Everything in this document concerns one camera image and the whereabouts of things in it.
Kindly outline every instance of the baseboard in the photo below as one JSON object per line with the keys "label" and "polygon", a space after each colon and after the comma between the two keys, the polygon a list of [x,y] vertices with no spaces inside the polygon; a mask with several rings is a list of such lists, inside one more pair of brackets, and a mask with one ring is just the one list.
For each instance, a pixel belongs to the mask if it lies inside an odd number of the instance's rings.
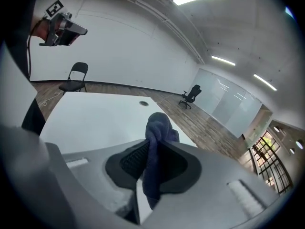
{"label": "baseboard", "polygon": [[[63,83],[66,82],[67,80],[46,80],[46,81],[31,81],[31,83]],[[182,95],[182,94],[176,94],[168,91],[162,91],[162,90],[157,90],[153,88],[147,88],[147,87],[140,87],[140,86],[131,86],[131,85],[124,85],[124,84],[117,84],[117,83],[109,83],[109,82],[95,82],[95,81],[85,81],[85,83],[89,84],[101,84],[101,85],[115,85],[115,86],[125,86],[125,87],[132,87],[132,88],[138,88],[138,89],[144,89],[144,90],[153,90],[153,91],[158,91],[162,93],[167,93],[167,94],[175,94],[175,95]]]}

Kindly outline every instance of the black office chair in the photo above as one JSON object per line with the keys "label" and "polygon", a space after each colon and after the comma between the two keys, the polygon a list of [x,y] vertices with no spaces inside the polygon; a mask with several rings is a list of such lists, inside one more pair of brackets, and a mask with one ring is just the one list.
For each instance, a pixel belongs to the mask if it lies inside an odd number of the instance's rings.
{"label": "black office chair", "polygon": [[185,101],[180,101],[179,104],[185,104],[185,108],[187,109],[187,106],[190,107],[190,109],[192,108],[188,103],[193,103],[195,102],[195,98],[196,96],[201,93],[201,90],[200,90],[200,85],[195,85],[193,86],[191,92],[187,94],[186,91],[184,91],[184,94],[182,94],[182,97],[185,99]]}
{"label": "black office chair", "polygon": [[[81,82],[71,80],[70,75],[71,75],[72,71],[78,71],[78,72],[81,72],[81,73],[85,74],[84,78],[82,79]],[[82,63],[82,62],[75,63],[73,65],[71,71],[70,71],[69,76],[68,76],[68,81],[61,84],[59,86],[59,89],[63,91],[63,94],[65,94],[66,92],[75,92],[77,90],[79,90],[79,92],[80,92],[81,89],[84,87],[85,91],[87,92],[86,85],[85,85],[85,82],[84,82],[87,71],[88,71],[88,65],[86,63]]]}

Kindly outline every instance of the hole in table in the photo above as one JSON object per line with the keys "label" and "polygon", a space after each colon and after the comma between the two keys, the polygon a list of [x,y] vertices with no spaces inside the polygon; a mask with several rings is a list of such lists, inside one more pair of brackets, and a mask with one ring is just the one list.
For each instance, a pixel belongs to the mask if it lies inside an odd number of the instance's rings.
{"label": "hole in table", "polygon": [[148,106],[148,103],[145,101],[140,101],[139,104],[141,104],[142,106]]}

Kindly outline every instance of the wooden floor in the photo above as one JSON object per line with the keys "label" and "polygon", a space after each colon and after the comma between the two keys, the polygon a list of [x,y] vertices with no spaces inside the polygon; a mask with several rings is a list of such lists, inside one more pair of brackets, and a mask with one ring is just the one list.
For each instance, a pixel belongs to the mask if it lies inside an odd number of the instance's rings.
{"label": "wooden floor", "polygon": [[[32,84],[38,91],[36,97],[38,104],[54,97],[55,93],[62,92],[58,89],[60,83]],[[190,104],[192,106],[191,110],[185,109],[182,104],[178,105],[179,101],[182,100],[180,95],[173,95],[154,90],[103,84],[86,84],[86,88],[90,93],[151,97],[181,128],[181,130],[202,149],[218,152],[234,159],[241,157],[247,150],[243,141],[239,141],[225,127],[211,118],[196,105]],[[43,104],[40,105],[40,109],[46,120],[61,97],[62,94],[49,100],[46,106]]]}

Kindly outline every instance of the towel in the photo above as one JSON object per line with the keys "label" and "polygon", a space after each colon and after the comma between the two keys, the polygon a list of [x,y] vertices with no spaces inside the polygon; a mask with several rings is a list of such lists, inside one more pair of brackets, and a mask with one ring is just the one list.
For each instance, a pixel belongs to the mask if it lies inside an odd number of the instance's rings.
{"label": "towel", "polygon": [[158,142],[162,140],[179,142],[179,134],[173,130],[166,114],[156,112],[148,118],[145,138],[149,140],[146,168],[143,175],[143,192],[151,209],[160,199],[161,169],[158,156]]}

